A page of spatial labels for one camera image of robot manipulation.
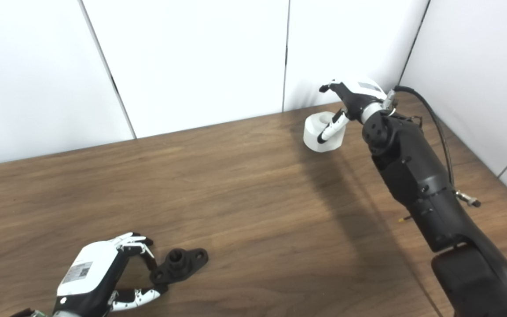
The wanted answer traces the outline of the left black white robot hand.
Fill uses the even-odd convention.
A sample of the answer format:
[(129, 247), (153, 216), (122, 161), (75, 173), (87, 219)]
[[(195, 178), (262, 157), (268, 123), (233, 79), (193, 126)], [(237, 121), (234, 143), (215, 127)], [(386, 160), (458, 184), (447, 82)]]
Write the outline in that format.
[(153, 240), (128, 232), (110, 240), (84, 246), (59, 283), (54, 317), (106, 317), (112, 312), (133, 310), (159, 299), (169, 288), (118, 289), (117, 283), (129, 259), (140, 256), (147, 269), (157, 268), (149, 249)]

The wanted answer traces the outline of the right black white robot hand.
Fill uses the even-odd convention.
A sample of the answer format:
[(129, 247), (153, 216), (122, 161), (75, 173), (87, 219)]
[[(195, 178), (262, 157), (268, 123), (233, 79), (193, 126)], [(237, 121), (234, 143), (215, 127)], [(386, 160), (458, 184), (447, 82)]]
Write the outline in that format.
[(386, 94), (372, 80), (352, 80), (347, 84), (336, 80), (319, 88), (320, 93), (334, 92), (344, 104), (317, 137), (319, 144), (324, 144), (342, 130), (350, 121), (366, 120), (378, 111), (388, 109), (392, 103), (391, 94)]

